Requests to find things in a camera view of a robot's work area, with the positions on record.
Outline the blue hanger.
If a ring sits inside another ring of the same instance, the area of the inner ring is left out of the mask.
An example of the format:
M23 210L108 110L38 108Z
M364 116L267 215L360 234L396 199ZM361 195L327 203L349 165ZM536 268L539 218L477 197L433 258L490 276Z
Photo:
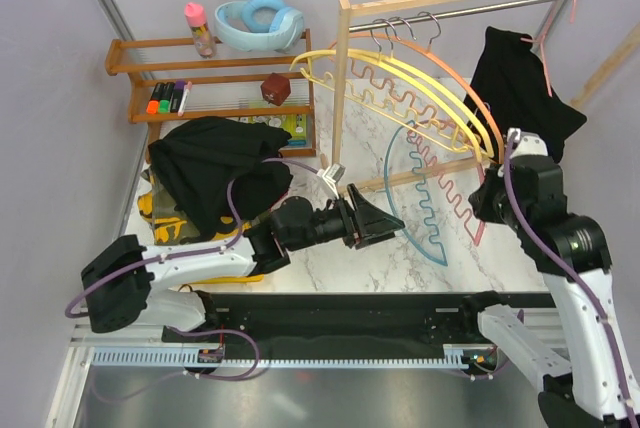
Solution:
M390 156L391 156L391 150L393 148L393 144L395 143L396 139L399 137L399 135L403 131L404 131L403 127L397 128L395 130L395 132L391 136L391 139L390 139L389 143L387 144L387 148L385 150L385 155L384 155L384 158L383 158L383 187L384 187L384 192L386 194L387 202L389 204L389 207L391 208L392 214L396 218L399 217L399 213L398 213L398 210L396 209L395 201L394 201L394 197L393 197L393 190L392 190L392 186L391 186L391 175L389 173L389 165L390 165ZM435 246L436 248L438 248L440 250L440 255L439 256L435 256L435 255L432 255L429 252L427 252L426 249L422 247L422 245L411 235L411 233L408 231L407 227L404 227L401 230L401 233L404 235L404 237L407 239L407 241L418 251L418 253L420 255L422 255L424 258L426 258L429 262L435 263L435 264L440 265L442 267L447 267L448 266L446 250L445 250L445 247L444 247L444 245L443 245L443 243L441 241L431 242L432 246Z

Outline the yellow hanger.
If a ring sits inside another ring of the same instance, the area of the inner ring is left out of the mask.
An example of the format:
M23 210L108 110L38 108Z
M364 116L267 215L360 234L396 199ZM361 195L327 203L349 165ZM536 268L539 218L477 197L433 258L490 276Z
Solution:
M367 88L357 90L351 80L337 73L316 75L313 63L325 58L337 61L337 51L308 51L296 56L291 66L298 67L309 82L334 92L333 161L340 159L345 100L450 152L470 152L478 163L499 154L493 149L492 136L476 115L451 90L423 71L381 52L349 48L346 60L351 73L369 82Z
M434 66L449 76L444 70L423 55L413 51L390 36L389 45L406 48L419 56L421 62ZM480 115L473 117L472 100L464 89L450 76L456 86L463 91L459 96L435 76L420 66L416 67L394 55L363 48L348 49L351 74L367 80L382 98L362 91L354 97L359 103L390 116L397 123L427 138L452 152L471 152L479 160L489 160L492 148L485 148L484 141L490 141L489 127L479 123Z

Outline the orange hanger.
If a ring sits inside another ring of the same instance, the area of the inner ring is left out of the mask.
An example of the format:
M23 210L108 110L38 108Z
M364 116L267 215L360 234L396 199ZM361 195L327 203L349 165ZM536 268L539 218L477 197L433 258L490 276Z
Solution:
M492 138L490 141L484 141L484 147L492 148L493 154L490 156L490 158L494 160L496 163L501 164L504 161L504 154L505 154L503 135L501 134L497 123L495 122L495 120L493 119L493 116L491 115L489 105L481 100L479 95L470 86L470 84L467 82L465 78L461 77L453 68L451 68L448 64L446 64L439 57L437 57L435 54L432 53L431 45L433 43L433 40L435 38L438 38L441 35L441 26L439 23L439 17L436 15L433 15L430 12L423 11L423 12L420 12L417 17L413 17L410 19L396 17L389 20L389 22L392 22L392 21L399 21L401 23L404 23L408 27L411 37L413 38L412 41L408 41L408 40L400 39L398 35L395 35L395 40L398 43L406 47L409 47L413 51L428 58L430 61L435 63L439 68L444 70L453 80L455 80L464 89L464 91L466 92L466 95L472 100L473 107L475 108L475 110L473 111L473 117L477 119L478 115L480 115L479 123L481 124L481 126L489 127L491 130ZM427 47L420 46L416 42L417 38L413 34L413 31L411 28L413 24L416 24L419 21L433 21L438 28L438 33L430 39Z

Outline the black trousers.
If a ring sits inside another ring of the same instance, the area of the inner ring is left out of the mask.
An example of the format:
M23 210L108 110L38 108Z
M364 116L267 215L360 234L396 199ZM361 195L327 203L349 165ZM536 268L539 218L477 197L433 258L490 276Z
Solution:
M487 27L470 86L489 105L503 135L510 128L539 135L558 163L566 140L587 122L587 117L547 89L542 61L532 53L528 37Z
M274 160L290 138L264 123L202 117L149 145L151 169L205 241L221 233L222 218L231 215L228 188L243 220L266 212L289 191L291 171Z

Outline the camouflage yellow trousers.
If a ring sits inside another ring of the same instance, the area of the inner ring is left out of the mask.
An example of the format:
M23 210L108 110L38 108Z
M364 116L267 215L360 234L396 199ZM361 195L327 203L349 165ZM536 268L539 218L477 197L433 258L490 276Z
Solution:
M182 211L147 166L141 172L147 186L137 198L140 217L148 224L155 245L184 245L203 241L195 224Z

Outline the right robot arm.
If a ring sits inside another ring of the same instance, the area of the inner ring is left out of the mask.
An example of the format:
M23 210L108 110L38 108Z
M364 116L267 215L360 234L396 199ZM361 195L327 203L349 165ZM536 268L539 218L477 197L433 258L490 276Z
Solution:
M563 173L549 156L509 152L471 196L482 221L510 227L551 294L568 356L562 358L501 302L458 316L467 340L495 344L535 388L550 427L636 427L639 383L613 300L606 237L592 218L569 212Z

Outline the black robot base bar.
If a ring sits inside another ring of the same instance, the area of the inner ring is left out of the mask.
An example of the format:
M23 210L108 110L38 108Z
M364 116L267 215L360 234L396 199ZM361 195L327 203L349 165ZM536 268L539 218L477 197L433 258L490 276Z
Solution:
M198 328L165 329L169 341L224 344L231 360L426 359L447 345L484 347L466 293L206 294Z

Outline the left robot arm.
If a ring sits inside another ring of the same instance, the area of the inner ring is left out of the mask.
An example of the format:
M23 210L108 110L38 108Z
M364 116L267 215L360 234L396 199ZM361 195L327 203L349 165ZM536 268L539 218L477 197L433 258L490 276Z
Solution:
M371 204L354 185L347 192L322 209L303 197L289 197L233 238L161 247L143 246L134 235L119 237L81 272L92 331L112 333L142 323L208 341L218 333L218 315L199 295L180 293L177 286L270 274L289 265L294 251L333 240L362 249L404 229L401 219Z

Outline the brown cube box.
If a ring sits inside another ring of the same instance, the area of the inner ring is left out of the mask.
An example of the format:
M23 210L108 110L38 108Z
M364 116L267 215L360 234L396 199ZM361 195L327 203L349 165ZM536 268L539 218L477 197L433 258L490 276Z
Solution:
M271 73L262 82L260 89L262 98L275 106L281 106L291 94L289 79L277 73Z

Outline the wooden shelf rack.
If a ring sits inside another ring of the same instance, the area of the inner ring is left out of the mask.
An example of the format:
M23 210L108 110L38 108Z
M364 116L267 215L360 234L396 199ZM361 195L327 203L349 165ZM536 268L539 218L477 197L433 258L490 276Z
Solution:
M284 149L289 157L316 155L317 130L312 84L304 76L289 69L292 55L250 57L227 54L213 59L193 55L189 38L123 41L114 39L105 59L110 76L125 74L131 85L127 119L132 124L147 126L149 144L168 131L168 123L206 116L247 120L252 117L294 115L306 123L302 140ZM280 106L262 97L261 85L276 74L290 82L291 93ZM190 82L192 91L183 114L157 109L151 113L147 105L159 83Z

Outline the wooden clothes rack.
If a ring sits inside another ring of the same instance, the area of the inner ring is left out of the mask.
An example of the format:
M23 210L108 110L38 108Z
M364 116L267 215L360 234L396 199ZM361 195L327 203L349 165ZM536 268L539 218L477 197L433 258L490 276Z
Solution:
M332 125L332 151L331 160L338 162L341 159L343 121L346 100L347 58L350 48L350 34L362 31L375 31L378 25L359 24L353 21L358 18L373 15L397 14L403 11L425 9L432 10L441 5L470 2L473 0L375 0L362 3L353 3L350 0L339 0L338 29L335 53L334 73L334 98L333 98L333 125ZM502 3L493 3L485 6L468 7L452 12L437 14L435 19L446 20L476 14L493 13L508 9L536 6L540 4L556 4L564 0L510 0Z

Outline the purple highlighter marker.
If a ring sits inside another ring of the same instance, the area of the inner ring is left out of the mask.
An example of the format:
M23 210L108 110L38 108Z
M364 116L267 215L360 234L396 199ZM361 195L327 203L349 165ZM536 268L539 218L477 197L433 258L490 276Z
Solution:
M184 96L184 89L186 82L184 80L178 80L174 84L174 88L171 95L169 112L178 113Z

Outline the green highlighter marker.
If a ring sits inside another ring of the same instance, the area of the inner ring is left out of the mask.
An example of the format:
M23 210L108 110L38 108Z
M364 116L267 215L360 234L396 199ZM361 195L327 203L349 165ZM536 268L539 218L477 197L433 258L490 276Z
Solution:
M174 88L175 88L174 82L168 82L163 84L163 89L161 92L161 97L160 97L158 110L157 110L159 114L168 113L170 111Z

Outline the orange highlighter marker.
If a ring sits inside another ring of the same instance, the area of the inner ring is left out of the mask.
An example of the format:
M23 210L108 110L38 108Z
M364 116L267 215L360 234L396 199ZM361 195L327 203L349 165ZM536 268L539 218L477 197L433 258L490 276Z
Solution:
M160 100L162 98L162 93L164 91L164 83L156 83L153 91L151 93L150 99L146 106L146 112L148 114L156 114L158 112L158 107Z

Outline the pink water bottle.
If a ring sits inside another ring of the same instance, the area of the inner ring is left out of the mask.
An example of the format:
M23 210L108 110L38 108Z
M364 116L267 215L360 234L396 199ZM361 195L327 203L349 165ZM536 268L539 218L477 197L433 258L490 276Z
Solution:
M204 59L213 58L216 55L216 43L209 29L204 7L189 2L185 5L184 16L198 54Z

